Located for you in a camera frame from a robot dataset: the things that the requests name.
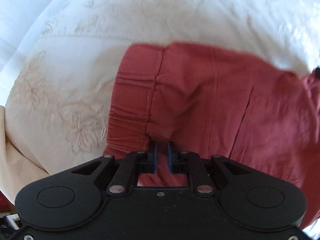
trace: bed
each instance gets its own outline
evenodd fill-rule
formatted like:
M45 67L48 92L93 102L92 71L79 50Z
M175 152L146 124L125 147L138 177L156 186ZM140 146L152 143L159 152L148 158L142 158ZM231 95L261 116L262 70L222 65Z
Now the bed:
M46 0L30 22L0 73L10 90L0 190L12 202L24 185L102 155L113 81L132 43L212 44L299 76L320 65L320 0Z

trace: red fabric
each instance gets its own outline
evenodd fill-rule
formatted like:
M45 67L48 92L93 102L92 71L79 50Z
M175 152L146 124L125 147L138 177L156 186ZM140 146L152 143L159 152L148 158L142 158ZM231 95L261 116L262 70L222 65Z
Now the red fabric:
M131 46L113 89L105 154L124 158L149 138L173 140L202 158L220 154L300 187L308 200L301 227L319 217L320 81L261 59L196 44ZM178 186L165 151L145 186Z

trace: red garment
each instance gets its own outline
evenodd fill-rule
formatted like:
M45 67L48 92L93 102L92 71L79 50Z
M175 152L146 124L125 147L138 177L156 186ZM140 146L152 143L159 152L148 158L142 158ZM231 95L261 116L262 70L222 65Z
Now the red garment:
M113 89L105 154L124 158L149 137L173 140L202 158L220 154L300 187L302 228L320 215L320 81L302 81L261 59L216 47L131 46ZM145 186L179 186L167 168L140 176Z

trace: red object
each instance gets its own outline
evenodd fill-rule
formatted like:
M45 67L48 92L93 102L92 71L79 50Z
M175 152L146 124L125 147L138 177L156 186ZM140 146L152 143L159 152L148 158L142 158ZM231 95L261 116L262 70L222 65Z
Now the red object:
M0 212L10 211L10 205L6 197L0 192Z
M202 158L220 154L300 187L308 200L301 227L320 211L320 80L303 80L261 59L217 47L131 46L112 94L105 154L124 158L149 137L173 140ZM165 151L145 186L179 186Z

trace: screw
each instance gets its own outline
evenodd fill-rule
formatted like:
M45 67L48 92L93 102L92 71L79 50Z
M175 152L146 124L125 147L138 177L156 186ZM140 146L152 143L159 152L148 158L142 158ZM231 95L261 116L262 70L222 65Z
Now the screw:
M206 193L206 194L208 194L208 193L211 193L212 190L213 190L212 187L209 186L209 185L200 185L200 186L197 187L197 191L198 191L199 193Z
M164 196L165 196L165 193L164 193L164 192L159 191L159 192L157 192L157 196L158 196L158 197L164 197Z
M33 237L31 235L25 235L23 237L23 240L34 240Z
M109 191L113 194L123 193L125 190L124 186L121 185L113 185L109 188Z

